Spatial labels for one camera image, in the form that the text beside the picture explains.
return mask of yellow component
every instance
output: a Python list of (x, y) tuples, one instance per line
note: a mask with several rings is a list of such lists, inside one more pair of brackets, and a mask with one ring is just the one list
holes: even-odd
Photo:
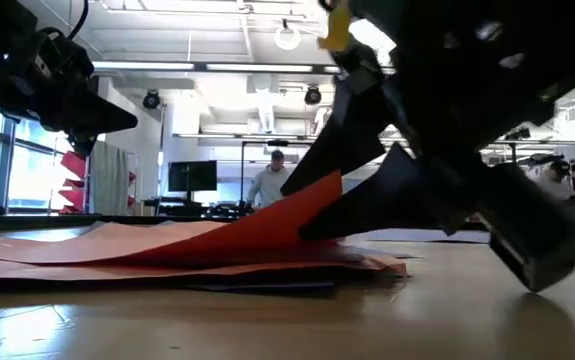
[(329, 51), (343, 51), (349, 45), (349, 24), (351, 11), (347, 6), (338, 6), (329, 13), (327, 38), (318, 38), (318, 46)]

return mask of curtain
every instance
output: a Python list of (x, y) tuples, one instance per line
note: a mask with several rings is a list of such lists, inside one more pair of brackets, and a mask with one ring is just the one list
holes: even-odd
[(128, 154), (116, 146), (98, 141), (90, 159), (91, 213), (132, 215), (127, 204), (129, 194)]

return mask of table surface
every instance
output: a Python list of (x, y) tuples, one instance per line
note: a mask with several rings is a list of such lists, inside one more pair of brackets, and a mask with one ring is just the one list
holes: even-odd
[(575, 273), (526, 293), (486, 245), (362, 244), (413, 278), (330, 298), (186, 290), (0, 295), (0, 359), (574, 359)]

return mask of desk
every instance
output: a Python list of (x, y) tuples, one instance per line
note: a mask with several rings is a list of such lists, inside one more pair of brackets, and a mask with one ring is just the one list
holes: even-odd
[(402, 291), (352, 286), (328, 299), (0, 295), (0, 358), (575, 360), (575, 274), (539, 297), (486, 245), (367, 246), (424, 259), (408, 262)]

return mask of computer monitor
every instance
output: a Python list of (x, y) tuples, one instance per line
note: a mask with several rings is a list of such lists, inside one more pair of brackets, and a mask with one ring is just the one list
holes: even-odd
[(183, 161), (169, 164), (169, 191), (218, 190), (216, 161)]

